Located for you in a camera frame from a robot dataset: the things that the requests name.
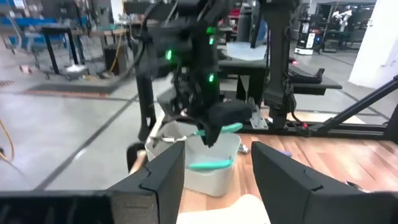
table leg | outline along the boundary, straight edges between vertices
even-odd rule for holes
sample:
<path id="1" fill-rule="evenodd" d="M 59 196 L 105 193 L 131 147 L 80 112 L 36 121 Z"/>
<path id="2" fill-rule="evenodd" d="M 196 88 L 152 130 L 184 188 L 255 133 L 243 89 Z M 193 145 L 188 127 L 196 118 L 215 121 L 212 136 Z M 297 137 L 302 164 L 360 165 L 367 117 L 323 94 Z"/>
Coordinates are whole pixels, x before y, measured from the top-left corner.
<path id="1" fill-rule="evenodd" d="M 59 75 L 60 71 L 58 70 L 57 61 L 55 60 L 54 51 L 52 50 L 50 37 L 48 34 L 44 34 L 45 44 L 47 45 L 47 50 L 49 50 L 50 60 L 52 64 L 52 68 L 54 69 L 54 73 Z"/>
<path id="2" fill-rule="evenodd" d="M 72 36 L 71 31 L 68 31 L 68 38 L 69 38 L 70 50 L 72 51 L 73 61 L 74 61 L 75 65 L 78 65 L 79 61 L 77 60 L 75 43 L 73 41 L 73 36 Z"/>
<path id="3" fill-rule="evenodd" d="M 156 123 L 152 80 L 144 75 L 138 75 L 137 89 L 139 108 L 141 111 L 141 128 L 139 130 L 138 139 L 140 141 L 145 141 Z"/>
<path id="4" fill-rule="evenodd" d="M 232 34 L 232 32 L 230 32 L 230 31 L 227 31 L 225 33 L 225 43 L 228 43 L 231 41 L 231 34 Z"/>
<path id="5" fill-rule="evenodd" d="M 131 44 L 131 39 L 130 39 L 130 30 L 128 29 L 126 32 L 126 40 L 127 40 L 127 46 L 132 50 L 132 44 Z"/>
<path id="6" fill-rule="evenodd" d="M 84 54 L 84 51 L 83 51 L 83 44 L 81 43 L 81 36 L 80 35 L 76 36 L 76 41 L 77 41 L 77 50 L 79 51 L 79 56 L 80 56 L 80 63 L 82 65 L 84 65 L 86 59 L 85 59 L 85 54 Z"/>

desk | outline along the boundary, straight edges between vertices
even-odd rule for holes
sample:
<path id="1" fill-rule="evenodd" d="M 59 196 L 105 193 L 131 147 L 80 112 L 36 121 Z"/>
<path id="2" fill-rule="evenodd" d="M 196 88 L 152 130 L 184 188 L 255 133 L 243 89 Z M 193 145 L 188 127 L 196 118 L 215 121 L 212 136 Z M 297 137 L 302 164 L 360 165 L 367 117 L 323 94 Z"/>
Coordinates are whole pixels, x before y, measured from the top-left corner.
<path id="1" fill-rule="evenodd" d="M 236 98 L 239 100 L 246 99 L 246 90 L 242 82 L 242 75 L 249 76 L 249 88 L 248 88 L 248 98 L 253 97 L 256 104 L 261 103 L 261 96 L 264 89 L 264 80 L 266 78 L 267 70 L 264 61 L 244 61 L 238 59 L 232 60 L 220 60 L 218 62 L 220 71 L 227 74 L 234 74 L 238 76 L 238 85 L 236 87 L 236 92 L 225 91 L 225 95 L 228 97 L 233 97 L 236 94 Z M 303 70 L 290 65 L 289 70 L 293 70 L 296 73 L 306 76 L 312 76 L 311 74 L 304 72 Z M 337 82 L 323 76 L 323 80 L 319 84 L 313 83 L 292 83 L 294 87 L 294 93 L 297 94 L 307 94 L 307 95 L 324 95 L 326 89 L 342 89 L 342 86 Z"/>
<path id="2" fill-rule="evenodd" d="M 75 43 L 73 41 L 72 28 L 70 26 L 65 26 L 61 24 L 43 24 L 37 27 L 39 32 L 44 35 L 45 44 L 49 50 L 51 64 L 54 69 L 54 73 L 59 75 L 60 71 L 58 69 L 57 61 L 55 59 L 54 51 L 51 46 L 50 35 L 68 34 L 69 44 L 71 46 L 73 62 L 78 65 L 77 54 L 75 50 Z M 83 50 L 79 47 L 80 55 L 83 55 Z"/>
<path id="3" fill-rule="evenodd" d="M 129 45 L 129 47 L 130 47 L 130 44 L 131 44 L 130 40 L 129 40 L 129 37 L 128 37 L 128 34 L 127 34 L 127 29 L 125 29 L 125 28 L 119 28 L 119 29 L 113 29 L 113 30 L 110 30 L 110 29 L 108 29 L 108 30 L 107 29 L 104 29 L 104 30 L 93 29 L 93 30 L 90 31 L 90 33 L 87 30 L 73 30 L 72 34 L 75 35 L 75 36 L 76 35 L 77 36 L 79 36 L 79 35 L 90 35 L 90 36 L 93 36 L 93 37 L 99 37 L 100 40 L 101 40 L 102 49 L 104 49 L 108 45 L 108 41 L 107 41 L 107 37 L 108 36 L 111 36 L 113 38 L 113 42 L 116 43 L 116 35 L 127 35 L 127 44 Z"/>

black stand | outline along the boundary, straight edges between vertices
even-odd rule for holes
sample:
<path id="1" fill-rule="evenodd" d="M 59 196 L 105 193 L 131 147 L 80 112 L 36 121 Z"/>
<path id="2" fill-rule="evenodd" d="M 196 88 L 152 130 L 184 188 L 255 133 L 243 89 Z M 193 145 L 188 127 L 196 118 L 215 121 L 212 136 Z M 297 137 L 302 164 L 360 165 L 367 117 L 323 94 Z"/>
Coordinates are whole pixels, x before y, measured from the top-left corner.
<path id="1" fill-rule="evenodd" d="M 70 27 L 55 27 L 55 26 L 48 26 L 42 27 L 41 33 L 44 35 L 45 43 L 47 45 L 47 49 L 49 50 L 51 64 L 54 69 L 54 73 L 59 75 L 60 70 L 58 69 L 57 61 L 55 59 L 54 51 L 51 46 L 50 35 L 57 35 L 57 34 L 68 34 L 70 48 L 72 50 L 72 57 L 75 65 L 78 65 L 77 54 L 75 50 L 75 43 L 73 41 L 72 30 Z"/>

workbench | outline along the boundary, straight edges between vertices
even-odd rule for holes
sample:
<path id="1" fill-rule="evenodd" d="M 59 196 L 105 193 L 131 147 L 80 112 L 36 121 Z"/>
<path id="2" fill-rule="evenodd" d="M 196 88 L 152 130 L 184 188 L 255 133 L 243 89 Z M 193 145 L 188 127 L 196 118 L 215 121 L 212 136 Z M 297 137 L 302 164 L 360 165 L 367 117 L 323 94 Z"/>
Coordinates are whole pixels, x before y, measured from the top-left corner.
<path id="1" fill-rule="evenodd" d="M 231 60 L 220 60 L 218 61 L 220 72 L 227 73 L 230 75 L 238 75 L 238 84 L 236 91 L 224 91 L 224 95 L 227 98 L 236 98 L 239 100 L 246 100 L 250 97 L 254 99 L 254 102 L 259 105 L 261 103 L 261 96 L 264 92 L 264 80 L 268 74 L 266 63 L 263 60 L 259 61 L 245 61 L 238 59 Z M 289 65 L 289 70 L 295 73 L 312 76 L 311 74 Z M 306 95 L 324 95 L 326 89 L 340 90 L 342 86 L 332 79 L 323 76 L 322 82 L 319 84 L 314 83 L 292 83 L 294 87 L 294 93 L 306 94 Z"/>

cable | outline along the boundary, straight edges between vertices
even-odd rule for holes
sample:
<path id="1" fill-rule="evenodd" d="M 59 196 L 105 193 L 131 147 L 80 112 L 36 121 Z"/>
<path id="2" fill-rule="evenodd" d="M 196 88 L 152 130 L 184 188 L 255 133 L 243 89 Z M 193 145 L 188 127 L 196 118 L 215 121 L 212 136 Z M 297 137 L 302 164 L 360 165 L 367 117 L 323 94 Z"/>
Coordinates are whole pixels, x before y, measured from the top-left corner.
<path id="1" fill-rule="evenodd" d="M 9 141 L 9 143 L 10 143 L 10 146 L 11 146 L 11 159 L 8 159 L 8 158 L 7 158 L 3 153 L 1 153 L 1 152 L 0 152 L 0 157 L 1 157 L 2 159 L 4 159 L 5 161 L 10 162 L 10 161 L 12 161 L 12 160 L 14 159 L 14 156 L 15 156 L 14 144 L 12 143 L 12 139 L 11 139 L 11 137 L 10 137 L 10 135 L 9 135 L 9 133 L 8 133 L 8 131 L 7 131 L 7 129 L 6 129 L 6 127 L 5 127 L 4 124 L 2 123 L 1 119 L 0 119 L 0 126 L 1 126 L 2 130 L 4 131 L 4 133 L 6 133 L 6 136 L 7 136 L 7 138 L 8 138 L 8 141 Z"/>
<path id="2" fill-rule="evenodd" d="M 12 139 L 11 139 L 11 137 L 10 137 L 5 125 L 2 123 L 1 119 L 0 119 L 0 126 L 1 126 L 2 130 L 4 131 L 4 133 L 6 133 L 6 136 L 8 138 L 9 144 L 11 146 L 11 158 L 10 159 L 7 158 L 3 154 L 3 152 L 0 152 L 0 157 L 4 161 L 6 161 L 12 168 L 14 168 L 22 176 L 22 178 L 27 182 L 28 186 L 30 186 L 30 182 L 29 182 L 29 179 L 27 178 L 27 176 L 20 169 L 18 169 L 18 167 L 16 167 L 14 164 L 11 163 L 11 161 L 14 159 L 14 156 L 15 156 L 14 143 L 12 143 Z"/>
<path id="3" fill-rule="evenodd" d="M 116 61 L 118 60 L 118 55 L 119 55 L 119 49 L 120 49 L 120 43 L 122 42 L 122 35 L 119 36 L 119 42 L 118 42 L 118 47 L 116 48 L 116 53 L 114 55 L 113 63 L 111 68 L 109 69 L 109 73 L 113 72 L 114 66 L 116 65 Z"/>

